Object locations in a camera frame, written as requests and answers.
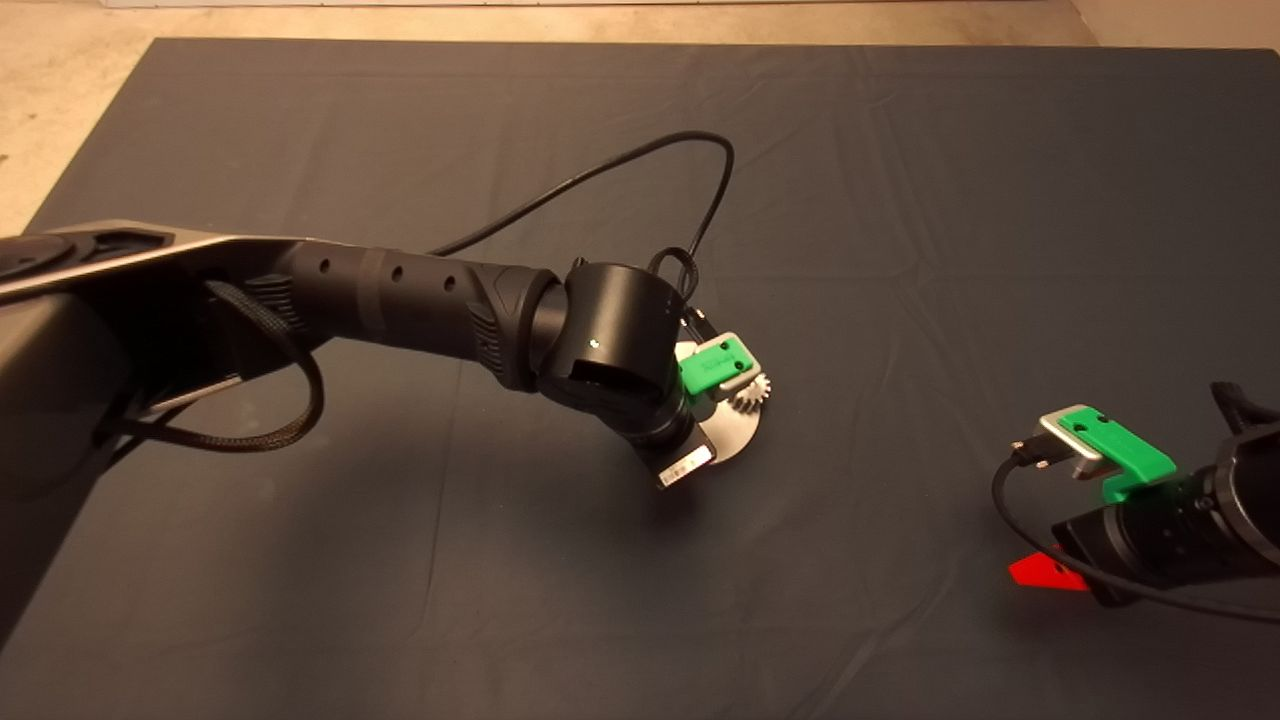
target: floor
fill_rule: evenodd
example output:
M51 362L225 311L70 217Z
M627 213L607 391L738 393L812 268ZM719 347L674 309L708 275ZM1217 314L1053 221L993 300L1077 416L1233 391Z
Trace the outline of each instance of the floor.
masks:
M1142 0L1138 10L1125 12L1116 6L1129 3L1106 0L165 10L108 10L96 0L0 0L0 237L26 227L157 36L904 45L1097 45L1102 37L1110 45L1194 45L1197 28L1204 27L1197 13L1222 14L1206 9L1216 1ZM1277 4L1238 1L1258 17L1247 18L1236 35L1228 28L1225 38L1219 32L1208 42L1231 45L1243 32L1248 41L1257 36L1257 45L1280 45L1280 29L1257 29ZM1092 6L1087 17L1103 18L1101 29L1091 28L1076 5ZM1183 14L1170 20L1167 5L1181 6ZM1143 35L1143 12L1161 18L1155 32ZM1170 32L1192 38L1162 42Z

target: red plastic piece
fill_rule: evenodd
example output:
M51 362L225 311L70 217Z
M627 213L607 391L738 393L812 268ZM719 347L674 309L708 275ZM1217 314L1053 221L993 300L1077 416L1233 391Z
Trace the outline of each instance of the red plastic piece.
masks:
M1062 568L1043 552L1028 555L1009 566L1009 574L1019 585L1052 588L1059 591L1087 591L1084 578Z

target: table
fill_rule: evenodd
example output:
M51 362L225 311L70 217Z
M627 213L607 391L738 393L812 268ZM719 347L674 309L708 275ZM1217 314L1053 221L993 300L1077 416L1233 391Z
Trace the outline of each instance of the table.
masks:
M1210 380L1280 402L1274 53L166 40L32 229L425 251L690 127L740 151L698 301L773 378L741 457L655 495L591 418L332 342L303 442L146 446L100 480L0 716L1272 716L1276 630L1014 587L987 483L1074 402L1188 469L1226 436ZM641 263L717 172L664 151L468 256ZM182 424L262 429L303 392ZM1100 502L1015 486L1046 533Z

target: black cable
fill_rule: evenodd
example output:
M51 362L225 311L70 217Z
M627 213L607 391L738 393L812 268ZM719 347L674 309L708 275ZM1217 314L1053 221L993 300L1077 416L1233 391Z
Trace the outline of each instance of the black cable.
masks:
M1253 425L1280 423L1280 413L1244 397L1244 389L1235 383L1210 383L1208 389L1231 434L1240 434Z
M650 140L649 142L645 142L639 147L627 150L621 155L609 158L608 160L561 182L556 187L548 190L547 192L543 192L541 195L534 197L532 200L529 200L527 202L520 205L515 210L511 210L506 215L484 225L483 228L474 231L470 234L463 236L448 245L442 245L440 247L436 247L435 250L429 252L429 255L439 255L444 258L447 255L453 255L454 252L461 252L462 250L466 250L467 247L471 247L472 245L476 245L489 238L490 236L497 234L498 232L512 225L525 215L532 213L534 210L559 197L564 192L568 192L570 190L594 178L595 176L607 173L614 168L626 165L632 160L639 160L640 158L644 158L650 152L662 150L668 145L676 145L680 142L710 142L718 145L724 151L724 165L723 169L721 170L719 184L716 187L716 195L712 197L710 204L707 206L707 213L703 215L703 222L698 225L698 232L694 233L694 238L689 242L689 255L690 256L696 255L698 246L701 245L703 236L707 234L707 228L710 227L712 220L716 218L716 211L719 209L721 201L724 200L724 192L728 190L730 178L732 178L733 176L733 143L730 142L730 140L722 135L707 131L696 131L696 129L664 135L659 138ZM692 292L685 291L686 282L687 282L686 275L682 272L680 281L677 282L677 287L681 290L682 293L689 296L692 295Z
M1000 468L996 470L996 474L991 478L991 500L992 502L996 503L996 512L1000 514L1000 518L1005 521L1006 525L1009 525L1011 530L1014 530L1014 533L1018 534L1018 537L1027 541L1027 543L1030 544L1037 551L1043 552L1044 555L1051 557L1059 565L1062 565L1064 568L1074 573L1078 573L1088 578L1089 580L1093 580L1094 583L1110 585L1117 591L1135 594L1143 600L1149 600L1151 602L1157 602L1160 605L1167 605L1170 607L1178 607L1180 610L1189 610L1192 612L1202 612L1204 615L1216 615L1220 618L1231 618L1235 620L1249 620L1252 623L1266 623L1270 625L1280 625L1280 612L1277 611L1265 610L1261 607L1248 607L1243 605L1235 605L1230 602L1222 602L1202 597L1188 597L1181 593L1172 593L1157 589L1151 585L1146 585L1143 583L1135 583L1126 578L1121 578L1119 575L1107 573L1106 570L1094 568L1093 565L1089 565L1087 562L1071 557L1070 555L1062 552L1061 550L1050 547L1039 542L1038 539L1036 539L1034 536L1030 534L1030 532L1024 529L1021 524L1018 523L1018 519L1015 519L1012 512L1010 512L1009 505L1005 503L1005 483L1009 479L1009 474L1012 473L1015 468L1023 466L1024 462L1025 461L1018 457L1016 455L1001 462Z
M680 277L689 278L687 287L680 290L680 295L689 302L689 299L694 296L694 291L698 290L698 263L694 261L692 254L690 254L684 247L663 247L649 260L648 270L653 274L658 274L658 269L662 268L662 261L667 258L675 258L680 263L681 270Z
M271 313L256 300L250 297L244 291L220 281L205 281L205 287L207 287L215 297L253 323L253 325L262 331L262 334L265 334L268 340L270 340L280 350L280 352L302 368L302 373L307 377L307 386L310 389L306 410L275 430L250 437L218 437L193 430L184 430L180 428L170 428L160 421L147 423L129 419L108 423L104 428L105 432L132 436L140 442L142 439L154 439L157 442L180 445L183 447L193 447L196 450L210 450L215 452L266 452L269 450L279 450L293 445L315 427L316 421L320 420L321 413L324 413L324 378L320 374L320 366L316 365L316 361L311 357L310 352L298 347L298 345L293 341L293 337L289 334L289 325L282 320L279 315ZM180 411L184 409L186 406L174 410Z
M152 427L155 427L155 425L168 425L170 421L173 421L174 418L177 418L178 415L180 415L183 410L191 407L195 404L196 404L196 401L191 401L191 402L188 402L186 405L179 405L177 407L170 407L169 410L165 410L164 413L161 413L159 418L156 418L155 420L151 420L151 425ZM110 470L111 468L115 468L116 462L119 462L120 460L124 460L131 452L133 452L134 450L137 450L140 445L142 445L143 442L146 442L146 439L147 438L145 438L145 437L133 436L129 439L124 441L124 443L122 443L120 447L116 447L115 451L111 452L111 459L106 462L105 470Z

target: cable connector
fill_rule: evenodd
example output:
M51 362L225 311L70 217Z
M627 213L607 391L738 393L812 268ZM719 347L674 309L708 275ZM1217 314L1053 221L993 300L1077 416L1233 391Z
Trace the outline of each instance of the cable connector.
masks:
M1012 457L1019 468L1034 465L1043 470L1050 465L1070 460L1075 456L1075 448L1048 433L1034 434L1029 438L1011 443Z

